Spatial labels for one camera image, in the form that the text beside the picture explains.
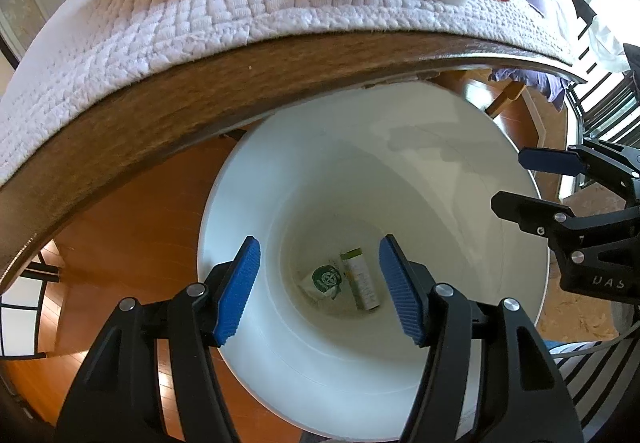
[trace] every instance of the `food package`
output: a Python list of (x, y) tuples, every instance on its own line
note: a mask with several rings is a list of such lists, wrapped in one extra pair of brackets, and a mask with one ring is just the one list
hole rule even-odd
[(342, 276), (338, 269), (331, 264), (325, 264), (312, 271), (300, 282), (300, 288), (310, 298), (321, 301), (327, 298), (335, 299), (340, 293)]
[(360, 248), (340, 254), (358, 309), (369, 311), (380, 305), (367, 261)]

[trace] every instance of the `white bucket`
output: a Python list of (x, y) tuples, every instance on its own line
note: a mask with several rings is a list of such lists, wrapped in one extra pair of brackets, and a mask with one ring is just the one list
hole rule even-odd
[[(425, 264), (436, 281), (488, 303), (513, 296), (535, 321), (546, 287), (546, 241), (494, 216), (490, 200), (498, 190), (538, 196), (493, 122), (432, 84), (349, 90), (277, 112), (227, 160), (202, 220), (200, 280), (232, 260), (246, 235), (262, 248), (238, 332), (221, 351), (226, 363), (294, 425), (347, 441), (397, 439), (428, 349), (402, 333), (378, 243), (393, 233), (407, 258)], [(361, 312), (336, 299), (319, 309), (297, 282), (356, 247), (382, 304)], [(347, 287), (340, 295), (349, 293)]]

